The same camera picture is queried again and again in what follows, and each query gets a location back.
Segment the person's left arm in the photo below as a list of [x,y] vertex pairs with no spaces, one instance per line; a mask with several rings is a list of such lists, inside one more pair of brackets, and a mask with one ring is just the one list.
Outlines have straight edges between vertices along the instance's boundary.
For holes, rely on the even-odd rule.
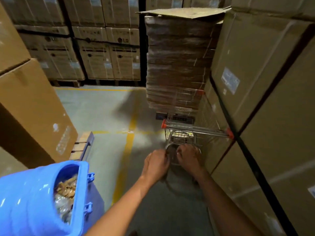
[[86,233],[86,236],[123,236],[148,190],[167,172],[169,158],[164,149],[147,156],[137,182]]

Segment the person's right arm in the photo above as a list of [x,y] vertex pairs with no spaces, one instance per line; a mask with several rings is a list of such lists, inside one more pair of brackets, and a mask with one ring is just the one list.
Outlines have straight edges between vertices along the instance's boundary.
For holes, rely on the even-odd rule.
[[180,165],[199,183],[220,236],[262,236],[260,230],[234,204],[201,164],[197,147],[184,144],[177,149]]

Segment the blue hinge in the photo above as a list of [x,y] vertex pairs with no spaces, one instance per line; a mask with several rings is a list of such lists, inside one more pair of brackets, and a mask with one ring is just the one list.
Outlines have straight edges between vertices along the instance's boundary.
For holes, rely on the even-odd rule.
[[89,202],[89,203],[87,203],[85,206],[84,206],[84,214],[85,215],[88,215],[88,214],[90,214],[90,213],[92,213],[93,212],[93,210],[92,210],[92,205],[93,205],[93,203],[92,202]]
[[88,174],[88,183],[91,183],[94,180],[95,173],[89,173]]

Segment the trash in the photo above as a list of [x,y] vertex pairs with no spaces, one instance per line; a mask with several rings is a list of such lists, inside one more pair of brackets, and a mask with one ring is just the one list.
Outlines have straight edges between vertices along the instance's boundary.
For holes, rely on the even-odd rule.
[[63,222],[70,224],[74,195],[77,187],[77,174],[65,182],[59,182],[54,190],[55,208]]

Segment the person's left hand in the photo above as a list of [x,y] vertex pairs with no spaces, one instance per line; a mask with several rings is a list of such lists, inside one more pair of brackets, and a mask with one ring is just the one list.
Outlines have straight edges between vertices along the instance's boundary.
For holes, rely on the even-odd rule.
[[144,167],[140,178],[143,178],[149,187],[158,182],[166,173],[170,159],[165,149],[155,150],[144,160]]

